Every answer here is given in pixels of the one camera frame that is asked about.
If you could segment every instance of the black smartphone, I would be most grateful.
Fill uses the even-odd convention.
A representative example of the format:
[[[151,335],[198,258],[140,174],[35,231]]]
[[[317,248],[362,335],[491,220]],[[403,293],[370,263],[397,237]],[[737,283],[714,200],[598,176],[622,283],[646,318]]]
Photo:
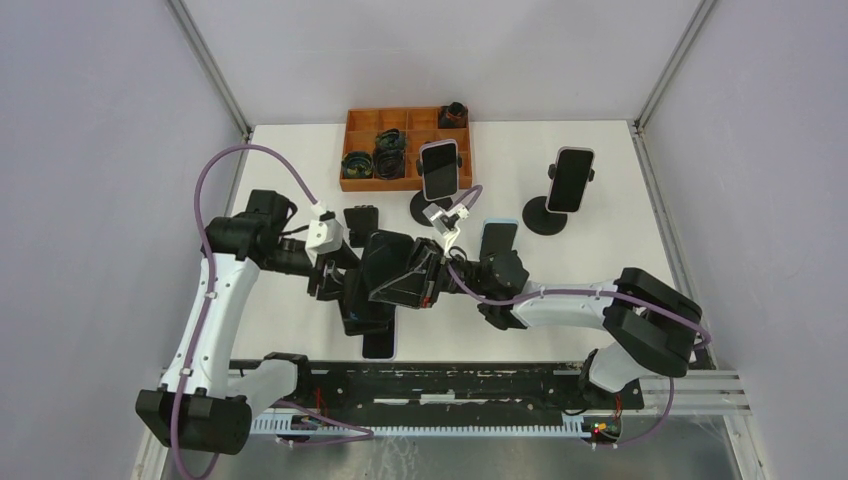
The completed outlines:
[[[483,222],[483,240],[480,243],[480,260],[512,250],[518,220],[511,218],[489,218]]]
[[[418,153],[425,200],[432,202],[459,191],[459,147],[456,140],[425,143]]]
[[[595,152],[588,148],[562,147],[551,179],[545,208],[551,213],[572,213],[580,208],[583,192],[592,175]]]

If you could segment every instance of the purple cable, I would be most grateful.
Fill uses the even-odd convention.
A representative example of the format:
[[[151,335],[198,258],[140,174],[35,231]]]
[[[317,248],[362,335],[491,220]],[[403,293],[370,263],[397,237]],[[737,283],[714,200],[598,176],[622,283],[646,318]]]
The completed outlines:
[[[674,403],[674,379],[671,378],[671,377],[668,377],[668,403],[666,403],[665,411],[663,412],[663,414],[660,416],[659,420],[657,420],[657,423],[655,423],[653,427],[651,427],[647,432],[643,433],[642,435],[639,435],[638,437],[633,437],[633,438],[631,438],[629,440],[625,440],[623,442],[616,442],[613,445],[607,445],[607,444],[604,444],[604,443],[598,443],[596,445],[599,446],[599,447],[603,447],[603,448],[616,449],[616,448],[623,447],[625,445],[633,445],[634,443],[639,443],[639,442],[645,441],[645,440],[653,437],[654,435],[657,434],[657,432],[660,430],[660,427],[665,423],[665,421],[668,420],[668,416],[669,416],[669,414],[671,414],[672,403]]]
[[[321,420],[324,423],[329,423],[330,425],[335,425],[337,427],[346,428],[348,430],[356,430],[357,432],[364,433],[364,435],[357,435],[355,437],[336,438],[336,439],[333,439],[333,440],[323,440],[323,441],[320,441],[320,442],[292,443],[292,445],[295,446],[295,447],[320,447],[322,445],[338,445],[340,443],[360,442],[362,440],[370,440],[370,439],[374,438],[374,431],[373,430],[370,430],[370,429],[367,429],[367,428],[364,428],[364,427],[358,427],[356,425],[351,425],[349,423],[340,422],[338,420],[333,420],[332,418],[325,417],[324,415],[321,415],[320,413],[315,413],[312,410],[301,407],[300,405],[298,405],[296,403],[292,403],[292,402],[289,402],[289,401],[286,401],[286,400],[277,400],[274,403],[274,405],[272,405],[272,406],[273,407],[283,407],[283,408],[293,408],[295,410],[300,411],[301,413],[309,415],[312,418],[317,418],[318,420]]]
[[[448,263],[448,273],[450,274],[453,281],[457,284],[457,286],[459,286],[459,288],[463,292],[467,293],[468,296],[470,296],[474,300],[477,300],[478,302],[484,303],[486,305],[497,305],[497,306],[515,305],[516,303],[520,303],[520,302],[523,302],[523,301],[526,301],[526,300],[530,300],[531,298],[536,298],[536,297],[542,296],[542,292],[538,291],[538,292],[531,292],[531,293],[524,293],[524,294],[521,294],[521,295],[516,295],[515,297],[513,297],[509,300],[489,300],[488,298],[482,297],[482,296],[474,293],[470,288],[468,288],[468,286],[465,283],[462,282],[462,279],[459,278],[459,275],[457,275],[456,270],[453,269],[453,265],[451,265],[450,263]],[[698,325],[697,323],[694,323],[689,319],[683,318],[680,315],[678,315],[678,314],[676,314],[676,313],[674,313],[670,310],[666,310],[665,308],[660,307],[659,305],[654,305],[653,303],[646,302],[646,301],[642,300],[641,298],[636,298],[632,295],[627,295],[626,293],[610,292],[610,291],[605,291],[605,290],[595,291],[595,290],[587,290],[587,289],[579,289],[579,288],[551,288],[551,289],[546,289],[544,291],[544,294],[545,295],[583,295],[583,296],[587,296],[587,297],[589,297],[589,296],[601,296],[601,297],[616,298],[618,300],[623,300],[625,302],[629,302],[629,303],[632,303],[634,305],[638,305],[640,307],[645,307],[645,308],[647,308],[648,310],[650,310],[654,313],[658,313],[658,314],[668,318],[669,320],[673,320],[673,321],[683,325],[684,327],[687,327],[687,328],[692,329],[695,332],[699,333],[701,335],[701,338],[703,338],[703,340],[701,340],[701,343],[695,345],[695,348],[704,348],[710,342],[713,341],[713,337],[712,337],[712,335],[710,335],[710,332],[708,332],[704,327]]]
[[[480,195],[483,194],[483,185],[474,185],[473,187],[469,188],[468,190],[462,192],[462,195],[460,195],[459,198],[457,198],[456,201],[453,202],[453,205],[451,205],[450,208],[453,208],[453,207],[459,205],[460,202],[465,200],[465,197],[471,195],[472,193],[475,194],[474,198],[472,198],[471,200],[469,200],[468,203],[465,204],[465,208],[468,209],[468,210],[471,210],[471,207],[473,207],[474,204],[477,203],[477,199],[480,198]]]
[[[200,172],[200,176],[197,178],[197,185],[194,187],[194,220],[197,223],[197,232],[200,234],[200,241],[203,243],[203,251],[211,252],[212,247],[209,245],[209,237],[206,236],[206,229],[203,228],[203,218],[200,215],[200,191],[203,189],[203,181],[206,180],[206,175],[209,174],[209,170],[212,169],[212,166],[218,163],[218,160],[226,157],[227,155],[242,151],[242,150],[258,150],[260,152],[265,152],[268,155],[276,158],[291,172],[297,184],[300,185],[300,188],[303,190],[303,193],[306,194],[306,198],[309,199],[312,204],[318,203],[318,200],[312,195],[312,192],[309,191],[309,188],[306,186],[306,183],[301,178],[300,174],[297,173],[297,170],[294,169],[291,163],[285,159],[282,155],[271,150],[268,147],[263,147],[261,145],[234,145],[229,148],[225,148],[218,152],[217,155],[212,157],[209,160],[209,163],[203,167],[203,170]],[[216,265],[215,265],[215,257],[214,255],[206,255],[206,260],[209,263],[209,278],[206,282],[206,293],[212,293],[215,291],[215,278],[217,274]],[[191,332],[191,340],[189,340],[188,348],[186,348],[185,357],[183,359],[183,368],[191,369],[191,364],[194,360],[194,351],[197,350],[197,344],[200,341],[200,333],[203,331],[203,324],[206,323],[206,317],[209,314],[209,307],[212,303],[212,299],[210,297],[205,297],[203,299],[203,305],[200,307],[200,314],[197,318],[197,324],[194,326],[194,331]],[[180,440],[179,440],[179,414],[180,414],[180,405],[182,405],[183,394],[185,393],[185,384],[187,381],[187,377],[185,375],[180,375],[180,381],[177,383],[177,390],[174,394],[174,405],[171,408],[171,425],[170,425],[170,433],[171,433],[171,450],[174,453],[174,463],[177,464],[177,470],[180,472],[180,475],[183,478],[188,480],[204,480],[209,477],[209,474],[212,473],[212,469],[215,468],[215,463],[218,461],[218,454],[216,453],[212,457],[212,461],[209,463],[209,466],[206,468],[206,471],[203,472],[199,477],[193,476],[185,466],[183,462],[182,456],[180,455]]]

